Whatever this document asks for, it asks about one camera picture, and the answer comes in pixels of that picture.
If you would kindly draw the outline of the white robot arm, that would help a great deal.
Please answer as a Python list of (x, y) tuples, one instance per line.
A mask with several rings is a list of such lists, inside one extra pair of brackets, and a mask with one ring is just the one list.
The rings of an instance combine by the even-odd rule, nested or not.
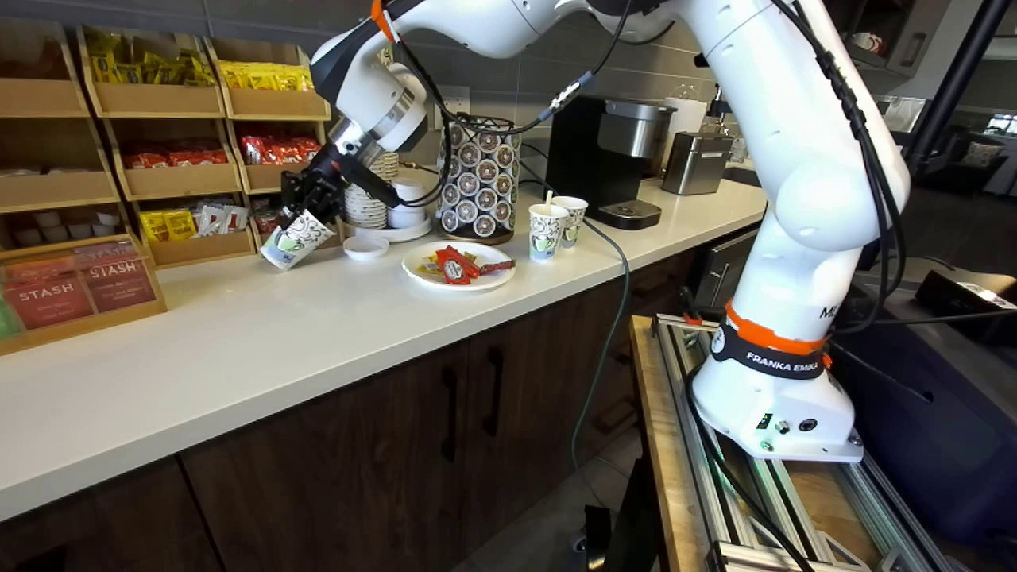
[[(393, 187), (363, 165), (425, 125), (425, 85), (381, 52), (437, 32), (511, 56), (573, 11), (618, 17), (624, 0), (372, 0), (372, 17), (310, 55), (310, 82), (342, 126), (281, 180), (289, 211), (342, 203), (348, 184)], [(825, 336), (860, 247), (888, 234), (910, 167), (822, 0), (644, 0), (684, 21), (726, 100), (767, 216), (712, 347), (692, 377), (701, 423), (754, 458), (854, 465), (854, 407), (830, 374)]]

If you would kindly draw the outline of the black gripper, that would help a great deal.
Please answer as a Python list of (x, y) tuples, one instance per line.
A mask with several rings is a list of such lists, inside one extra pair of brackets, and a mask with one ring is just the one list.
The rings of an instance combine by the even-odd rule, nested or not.
[(357, 154), (325, 144), (304, 167), (279, 175), (281, 218), (291, 221), (299, 211), (310, 211), (325, 224), (347, 221), (347, 189), (364, 179), (368, 167)]

